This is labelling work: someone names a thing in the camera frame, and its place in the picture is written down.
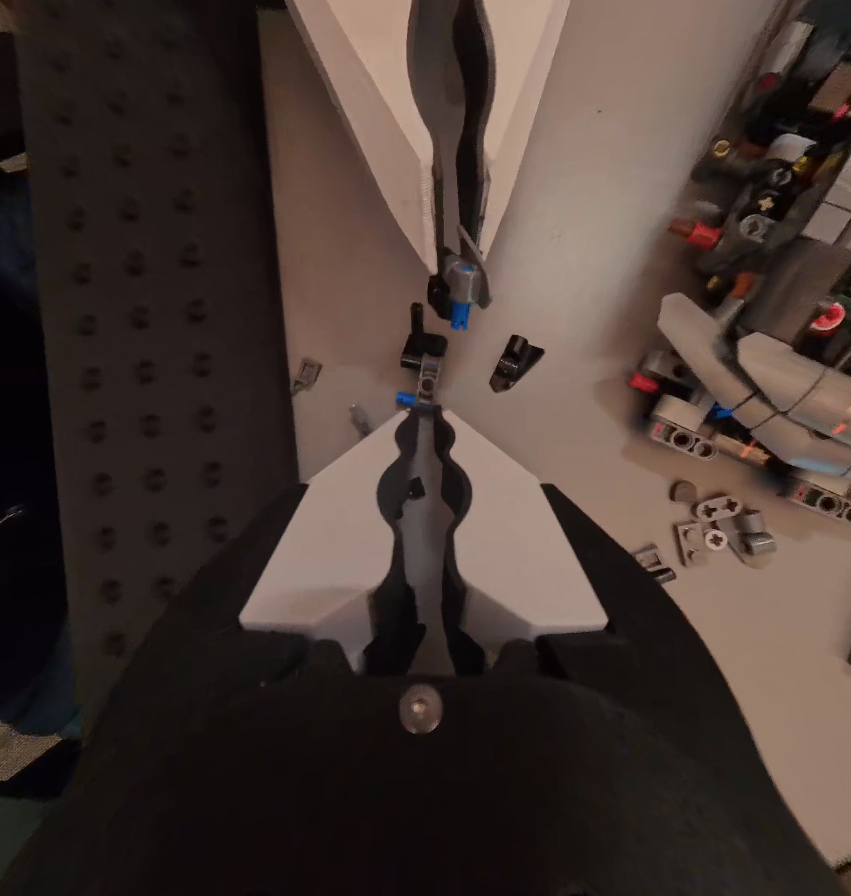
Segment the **black perforated board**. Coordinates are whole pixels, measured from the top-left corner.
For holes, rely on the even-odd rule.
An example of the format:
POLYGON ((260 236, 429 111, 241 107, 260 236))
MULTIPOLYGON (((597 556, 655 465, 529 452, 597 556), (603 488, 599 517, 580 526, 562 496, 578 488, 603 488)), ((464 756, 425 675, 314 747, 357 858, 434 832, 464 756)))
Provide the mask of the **black perforated board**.
POLYGON ((254 2, 16 2, 79 700, 297 477, 254 2))

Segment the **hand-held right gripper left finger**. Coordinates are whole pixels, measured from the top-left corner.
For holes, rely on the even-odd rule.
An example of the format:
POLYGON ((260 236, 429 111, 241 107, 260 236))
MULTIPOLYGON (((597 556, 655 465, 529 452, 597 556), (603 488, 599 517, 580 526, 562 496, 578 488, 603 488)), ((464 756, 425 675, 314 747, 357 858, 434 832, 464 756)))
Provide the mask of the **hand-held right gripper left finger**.
POLYGON ((355 671, 401 676, 423 640, 400 521, 419 416, 397 413, 313 476, 238 620, 338 643, 355 671))

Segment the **light grey small lego plate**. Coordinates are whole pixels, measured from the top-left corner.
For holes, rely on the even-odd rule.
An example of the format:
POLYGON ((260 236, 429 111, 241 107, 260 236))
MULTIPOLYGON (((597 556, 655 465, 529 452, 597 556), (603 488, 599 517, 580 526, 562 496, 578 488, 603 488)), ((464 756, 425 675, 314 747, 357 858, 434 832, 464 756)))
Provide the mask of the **light grey small lego plate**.
POLYGON ((676 523, 673 532, 684 568, 707 566, 712 556, 726 551, 730 546, 725 532, 704 527, 698 521, 676 523))

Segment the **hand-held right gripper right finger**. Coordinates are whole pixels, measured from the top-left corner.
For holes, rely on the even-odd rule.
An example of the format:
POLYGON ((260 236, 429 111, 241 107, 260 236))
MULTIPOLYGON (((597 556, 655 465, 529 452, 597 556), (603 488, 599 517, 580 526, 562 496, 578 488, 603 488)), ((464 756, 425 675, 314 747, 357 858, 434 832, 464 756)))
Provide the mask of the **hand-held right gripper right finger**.
POLYGON ((434 411, 433 439, 452 514, 441 615, 454 673, 482 674, 511 642, 604 631, 607 612, 540 480, 451 411, 434 411))

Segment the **grey lego car section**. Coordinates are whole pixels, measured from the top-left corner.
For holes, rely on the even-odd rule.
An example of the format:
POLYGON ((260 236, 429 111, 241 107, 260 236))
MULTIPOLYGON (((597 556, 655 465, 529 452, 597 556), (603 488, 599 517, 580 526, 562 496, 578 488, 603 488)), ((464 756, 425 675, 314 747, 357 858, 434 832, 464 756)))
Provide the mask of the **grey lego car section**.
POLYGON ((628 386, 649 397, 650 439, 753 465, 785 499, 851 525, 851 210, 824 203, 787 225, 671 222, 700 248, 705 297, 663 297, 662 343, 628 386))

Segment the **black lego connector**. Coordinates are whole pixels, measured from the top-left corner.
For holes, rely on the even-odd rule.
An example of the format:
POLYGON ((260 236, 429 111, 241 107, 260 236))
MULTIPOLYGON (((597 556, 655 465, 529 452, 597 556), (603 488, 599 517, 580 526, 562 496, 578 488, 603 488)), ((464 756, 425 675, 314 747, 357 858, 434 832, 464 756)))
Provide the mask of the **black lego connector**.
POLYGON ((495 394, 509 392, 544 357, 545 349, 530 343, 519 334, 512 334, 489 379, 495 394))

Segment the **small black lego assembly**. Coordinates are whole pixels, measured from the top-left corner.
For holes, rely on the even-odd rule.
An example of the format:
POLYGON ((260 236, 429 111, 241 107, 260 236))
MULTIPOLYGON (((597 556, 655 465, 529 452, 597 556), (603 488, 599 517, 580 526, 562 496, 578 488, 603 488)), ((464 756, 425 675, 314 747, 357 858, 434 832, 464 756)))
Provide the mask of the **small black lego assembly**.
POLYGON ((425 330, 424 306, 411 304, 410 331, 400 354, 400 366, 417 374, 417 386, 413 392, 397 392, 396 407, 430 409, 436 404, 448 344, 447 337, 425 330))

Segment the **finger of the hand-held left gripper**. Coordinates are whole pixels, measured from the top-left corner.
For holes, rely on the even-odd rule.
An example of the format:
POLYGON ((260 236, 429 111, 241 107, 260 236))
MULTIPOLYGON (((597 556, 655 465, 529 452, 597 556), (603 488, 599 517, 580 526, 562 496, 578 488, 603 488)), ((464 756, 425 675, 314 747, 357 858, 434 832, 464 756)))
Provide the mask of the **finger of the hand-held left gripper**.
POLYGON ((528 147, 568 1, 463 1, 455 56, 464 118, 455 165, 460 224, 483 258, 528 147))
POLYGON ((411 1, 289 1, 286 7, 391 215, 439 271, 435 147, 409 73, 411 1))

